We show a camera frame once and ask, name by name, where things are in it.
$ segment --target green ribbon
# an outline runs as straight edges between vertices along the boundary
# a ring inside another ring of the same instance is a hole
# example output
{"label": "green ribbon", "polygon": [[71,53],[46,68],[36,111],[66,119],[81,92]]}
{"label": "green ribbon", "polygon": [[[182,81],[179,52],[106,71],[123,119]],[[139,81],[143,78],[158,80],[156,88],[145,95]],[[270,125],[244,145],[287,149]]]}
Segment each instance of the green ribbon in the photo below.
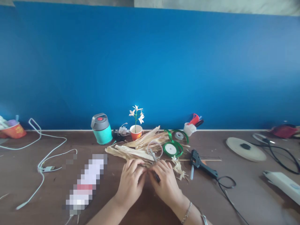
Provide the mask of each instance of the green ribbon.
{"label": "green ribbon", "polygon": [[[180,156],[182,155],[182,153],[183,153],[183,147],[182,147],[182,145],[181,145],[179,142],[173,140],[172,133],[171,133],[169,130],[164,130],[164,131],[168,132],[170,142],[167,142],[167,143],[164,144],[164,146],[163,146],[163,151],[164,151],[164,152],[167,154],[167,156],[169,156],[170,158],[172,158],[173,156],[175,156],[176,158],[180,157]],[[186,136],[186,138],[187,138],[187,143],[188,143],[188,136],[186,135],[185,132],[180,131],[180,130],[173,130],[173,131],[174,131],[174,132],[181,132],[181,133],[183,133],[183,134]],[[175,153],[175,154],[170,154],[170,153],[167,152],[167,150],[166,150],[166,145],[167,145],[167,144],[171,144],[171,145],[173,145],[173,146],[176,148],[176,153]]]}

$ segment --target silver bracelet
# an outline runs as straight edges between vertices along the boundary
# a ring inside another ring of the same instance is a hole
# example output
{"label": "silver bracelet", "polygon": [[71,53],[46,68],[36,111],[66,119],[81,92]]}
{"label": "silver bracelet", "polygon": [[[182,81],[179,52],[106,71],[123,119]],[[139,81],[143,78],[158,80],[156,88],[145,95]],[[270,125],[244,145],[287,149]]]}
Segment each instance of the silver bracelet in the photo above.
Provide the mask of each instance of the silver bracelet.
{"label": "silver bracelet", "polygon": [[203,222],[204,222],[204,225],[207,225],[206,216],[200,211],[200,209],[198,209],[198,210],[199,210],[199,212],[200,212],[200,215],[201,215],[201,217],[202,217],[202,220],[203,220]]}
{"label": "silver bracelet", "polygon": [[187,218],[188,218],[188,213],[190,212],[190,210],[191,210],[191,206],[192,206],[192,202],[190,202],[190,205],[189,205],[189,207],[188,207],[188,209],[187,209],[187,213],[185,214],[185,216],[184,216],[184,218],[183,218],[183,220],[181,221],[181,224],[184,224],[185,223],[185,221],[187,220]]}

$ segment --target orange paper cup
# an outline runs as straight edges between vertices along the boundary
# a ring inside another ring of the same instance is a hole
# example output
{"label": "orange paper cup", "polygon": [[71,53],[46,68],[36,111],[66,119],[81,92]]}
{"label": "orange paper cup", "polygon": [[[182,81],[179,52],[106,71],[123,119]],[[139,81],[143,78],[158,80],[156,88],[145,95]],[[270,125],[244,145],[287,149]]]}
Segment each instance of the orange paper cup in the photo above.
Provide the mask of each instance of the orange paper cup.
{"label": "orange paper cup", "polygon": [[21,138],[26,135],[26,131],[23,129],[19,122],[12,127],[2,129],[1,132],[11,138]]}
{"label": "orange paper cup", "polygon": [[131,137],[132,137],[132,140],[136,140],[138,138],[140,138],[142,136],[142,132],[143,132],[143,128],[140,126],[140,125],[136,125],[137,128],[135,129],[135,125],[133,125],[131,128],[130,128],[130,132],[131,132]]}
{"label": "orange paper cup", "polygon": [[0,138],[4,138],[5,139],[5,138],[8,138],[8,136],[5,133],[3,133],[3,132],[0,131]]}

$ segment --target white flower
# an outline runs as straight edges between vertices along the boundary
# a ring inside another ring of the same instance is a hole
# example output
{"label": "white flower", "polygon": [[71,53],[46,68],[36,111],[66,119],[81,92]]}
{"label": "white flower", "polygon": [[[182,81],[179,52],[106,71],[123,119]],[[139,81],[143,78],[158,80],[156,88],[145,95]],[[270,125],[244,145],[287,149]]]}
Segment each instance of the white flower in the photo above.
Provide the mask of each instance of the white flower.
{"label": "white flower", "polygon": [[134,116],[135,110],[133,110],[133,111],[129,110],[129,112],[130,112],[129,116]]}
{"label": "white flower", "polygon": [[143,109],[139,109],[138,106],[136,105],[134,105],[133,108],[135,108],[136,111],[143,110]]}
{"label": "white flower", "polygon": [[143,118],[144,118],[144,115],[141,115],[140,117],[139,117],[139,121],[140,121],[140,123],[142,124],[144,121],[143,121]]}

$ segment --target dried corn husk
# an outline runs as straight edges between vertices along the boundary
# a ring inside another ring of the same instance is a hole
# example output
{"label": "dried corn husk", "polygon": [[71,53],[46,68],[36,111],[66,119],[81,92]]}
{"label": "dried corn husk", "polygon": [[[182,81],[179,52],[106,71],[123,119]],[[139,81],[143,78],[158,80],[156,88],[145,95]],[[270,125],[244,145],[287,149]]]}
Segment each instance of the dried corn husk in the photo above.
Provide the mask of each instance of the dried corn husk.
{"label": "dried corn husk", "polygon": [[185,171],[181,169],[181,163],[179,159],[172,157],[172,162],[175,163],[175,166],[173,167],[173,170],[176,171],[178,174],[180,174],[180,177],[177,179],[182,180],[182,178],[188,179],[186,176],[188,176]]}
{"label": "dried corn husk", "polygon": [[115,148],[112,146],[108,146],[105,151],[114,156],[118,156],[126,159],[127,161],[130,159],[142,159],[146,164],[150,165],[154,161],[153,157],[148,155],[145,151],[135,150],[133,148],[129,148],[127,146],[119,146],[116,145]]}
{"label": "dried corn husk", "polygon": [[[154,128],[152,131],[144,134],[139,139],[129,142],[129,143],[125,143],[122,146],[119,146],[119,145],[116,145],[114,147],[108,146],[105,149],[105,151],[114,156],[124,158],[127,161],[130,159],[142,159],[145,161],[145,165],[147,167],[149,167],[154,162],[153,157],[147,153],[147,145],[150,143],[150,141],[155,140],[158,143],[160,143],[161,145],[170,141],[167,132],[157,133],[159,131],[159,129],[160,129],[160,126]],[[154,152],[161,150],[161,148],[157,144],[151,144],[151,145],[149,145],[149,147]],[[188,175],[185,173],[185,171],[182,171],[180,161],[178,159],[172,159],[172,162],[175,163],[173,170],[175,172],[177,172],[178,174],[180,174],[180,177],[177,179],[179,179],[179,180],[182,180],[182,178],[187,179],[186,176],[188,176]]]}

